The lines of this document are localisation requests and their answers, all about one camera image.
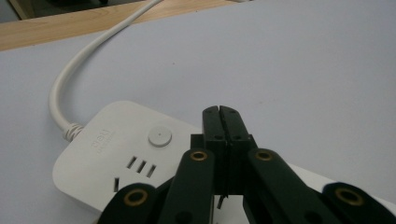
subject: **white power strip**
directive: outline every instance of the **white power strip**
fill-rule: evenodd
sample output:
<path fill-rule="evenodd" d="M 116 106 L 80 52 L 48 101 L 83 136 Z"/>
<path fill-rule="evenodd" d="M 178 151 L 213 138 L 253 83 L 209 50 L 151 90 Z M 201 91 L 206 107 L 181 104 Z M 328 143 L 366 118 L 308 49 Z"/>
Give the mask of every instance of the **white power strip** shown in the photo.
<path fill-rule="evenodd" d="M 103 108 L 66 148 L 53 168 L 53 181 L 71 197 L 103 211 L 116 192 L 133 183 L 154 187 L 173 177 L 192 133 L 202 131 L 132 102 Z M 290 166 L 312 189 L 334 181 Z M 379 200 L 396 213 L 396 205 Z M 248 223 L 241 196 L 216 209 L 214 223 Z"/>

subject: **table surface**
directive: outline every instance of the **table surface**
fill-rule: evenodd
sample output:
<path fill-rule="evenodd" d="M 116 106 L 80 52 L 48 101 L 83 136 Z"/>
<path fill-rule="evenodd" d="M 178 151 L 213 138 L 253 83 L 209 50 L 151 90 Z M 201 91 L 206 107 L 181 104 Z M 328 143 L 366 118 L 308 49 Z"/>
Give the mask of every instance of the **table surface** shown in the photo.
<path fill-rule="evenodd" d="M 396 203 L 395 9 L 395 1 L 257 0 L 141 22 L 81 65 L 62 107 L 87 124 L 128 100 L 200 127 L 203 109 L 227 105 L 258 146 Z M 98 35 L 0 51 L 0 223 L 98 217 L 53 184 L 68 143 L 48 111 L 54 79 Z"/>
<path fill-rule="evenodd" d="M 2 23 L 0 24 L 0 50 L 15 49 L 103 31 L 122 21 L 146 3 L 142 1 L 25 21 Z M 234 2 L 226 0 L 166 0 L 135 22 L 152 21 L 230 4 L 234 4 Z"/>

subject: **screw hole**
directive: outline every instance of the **screw hole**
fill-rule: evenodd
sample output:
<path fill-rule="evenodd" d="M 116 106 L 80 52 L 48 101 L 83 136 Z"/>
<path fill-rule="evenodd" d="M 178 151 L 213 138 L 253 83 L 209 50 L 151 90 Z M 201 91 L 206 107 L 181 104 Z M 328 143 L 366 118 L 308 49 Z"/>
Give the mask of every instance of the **screw hole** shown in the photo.
<path fill-rule="evenodd" d="M 207 158 L 207 154 L 203 151 L 194 151 L 190 154 L 190 157 L 194 161 L 204 161 Z"/>
<path fill-rule="evenodd" d="M 335 190 L 335 196 L 344 203 L 353 206 L 361 206 L 364 204 L 363 198 L 352 189 L 340 188 Z"/>
<path fill-rule="evenodd" d="M 270 152 L 261 150 L 256 153 L 256 159 L 261 161 L 270 161 L 273 158 Z"/>
<path fill-rule="evenodd" d="M 124 203 L 128 206 L 138 206 L 146 201 L 148 193 L 143 189 L 133 189 L 124 197 Z"/>

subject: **wooden surface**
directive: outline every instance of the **wooden surface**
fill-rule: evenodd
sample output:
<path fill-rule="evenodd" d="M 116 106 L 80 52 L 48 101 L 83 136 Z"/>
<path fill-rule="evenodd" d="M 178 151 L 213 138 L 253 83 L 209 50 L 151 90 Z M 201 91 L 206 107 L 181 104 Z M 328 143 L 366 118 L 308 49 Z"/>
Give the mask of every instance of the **wooden surface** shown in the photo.
<path fill-rule="evenodd" d="M 0 24 L 0 50 L 46 43 L 67 37 L 103 31 L 125 19 L 147 2 Z M 234 4 L 226 0 L 164 0 L 135 22 L 151 21 Z"/>

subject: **power cord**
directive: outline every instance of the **power cord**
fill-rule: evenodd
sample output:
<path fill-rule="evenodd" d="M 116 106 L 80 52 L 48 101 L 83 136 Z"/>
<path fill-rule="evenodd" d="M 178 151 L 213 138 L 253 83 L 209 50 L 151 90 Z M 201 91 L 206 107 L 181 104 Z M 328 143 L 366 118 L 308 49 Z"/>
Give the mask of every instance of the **power cord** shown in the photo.
<path fill-rule="evenodd" d="M 127 19 L 121 21 L 117 25 L 113 26 L 90 44 L 84 47 L 76 56 L 70 60 L 70 62 L 64 67 L 62 72 L 57 76 L 55 82 L 49 93 L 49 112 L 56 122 L 58 127 L 64 132 L 64 139 L 71 142 L 73 139 L 82 131 L 83 126 L 77 123 L 69 122 L 62 113 L 60 107 L 60 96 L 63 92 L 64 86 L 67 80 L 74 74 L 76 69 L 105 41 L 111 36 L 117 34 L 119 31 L 128 27 L 134 20 L 143 15 L 149 9 L 159 4 L 162 0 L 151 0 L 146 5 L 137 10 L 134 14 L 129 16 Z"/>

